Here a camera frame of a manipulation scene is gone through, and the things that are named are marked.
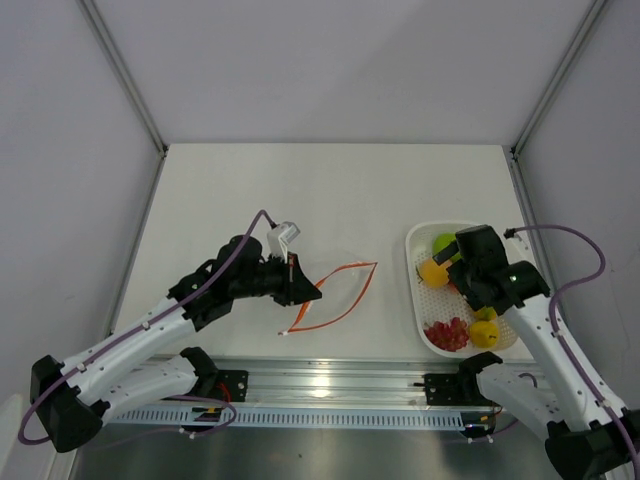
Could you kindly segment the clear orange zip top bag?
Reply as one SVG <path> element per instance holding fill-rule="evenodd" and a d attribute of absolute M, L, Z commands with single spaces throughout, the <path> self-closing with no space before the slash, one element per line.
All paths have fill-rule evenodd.
<path fill-rule="evenodd" d="M 309 277 L 322 297 L 303 303 L 279 337 L 316 333 L 348 318 L 367 295 L 379 262 L 344 249 L 322 251 L 309 264 Z"/>

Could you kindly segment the red grape bunch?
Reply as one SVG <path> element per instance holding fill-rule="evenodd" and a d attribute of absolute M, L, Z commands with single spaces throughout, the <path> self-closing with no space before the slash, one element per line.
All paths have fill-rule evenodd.
<path fill-rule="evenodd" d="M 469 342 L 468 324 L 459 317 L 448 322 L 436 321 L 423 332 L 433 345 L 448 352 L 456 352 Z"/>

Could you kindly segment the red peach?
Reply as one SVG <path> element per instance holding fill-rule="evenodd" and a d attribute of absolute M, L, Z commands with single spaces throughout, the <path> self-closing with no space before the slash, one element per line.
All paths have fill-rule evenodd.
<path fill-rule="evenodd" d="M 457 286 L 452 283 L 451 281 L 448 282 L 447 287 L 449 288 L 450 291 L 452 291 L 454 294 L 458 294 L 461 295 L 460 290 L 457 288 Z"/>

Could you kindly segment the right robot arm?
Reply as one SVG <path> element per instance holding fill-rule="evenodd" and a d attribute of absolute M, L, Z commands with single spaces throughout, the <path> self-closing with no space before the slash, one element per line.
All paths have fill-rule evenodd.
<path fill-rule="evenodd" d="M 458 395 L 468 403 L 486 399 L 505 407 L 543 442 L 550 463 L 564 479 L 592 479 L 625 464 L 637 469 L 638 411 L 608 387 L 558 317 L 557 304 L 565 290 L 597 276 L 552 291 L 533 263 L 509 261 L 503 242 L 520 231 L 509 228 L 498 234 L 489 225 L 460 230 L 431 261 L 446 268 L 470 307 L 491 307 L 507 322 L 552 393 L 545 395 L 498 355 L 483 352 L 459 364 Z"/>

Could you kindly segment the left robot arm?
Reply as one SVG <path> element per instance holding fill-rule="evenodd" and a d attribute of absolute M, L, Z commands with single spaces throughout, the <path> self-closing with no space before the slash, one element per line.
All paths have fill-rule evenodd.
<path fill-rule="evenodd" d="M 322 293 L 296 254 L 263 256 L 257 239 L 235 236 L 128 328 L 63 361 L 42 357 L 31 369 L 30 396 L 45 441 L 66 453 L 113 418 L 154 401 L 222 399 L 219 370 L 200 347 L 151 367 L 143 363 L 229 314 L 235 301 L 264 296 L 288 307 L 319 300 Z"/>

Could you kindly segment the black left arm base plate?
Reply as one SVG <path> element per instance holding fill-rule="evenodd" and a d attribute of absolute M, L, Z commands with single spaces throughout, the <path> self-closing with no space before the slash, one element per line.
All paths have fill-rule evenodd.
<path fill-rule="evenodd" d="M 219 370 L 204 380 L 198 392 L 205 398 L 223 400 L 227 403 L 243 403 L 246 401 L 248 387 L 248 371 Z"/>

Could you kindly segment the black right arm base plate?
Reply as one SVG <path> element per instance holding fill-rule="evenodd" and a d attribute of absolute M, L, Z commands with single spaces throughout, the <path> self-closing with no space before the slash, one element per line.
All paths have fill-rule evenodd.
<path fill-rule="evenodd" d="M 486 399 L 474 380 L 458 373 L 427 373 L 415 383 L 424 391 L 430 406 L 483 406 Z"/>

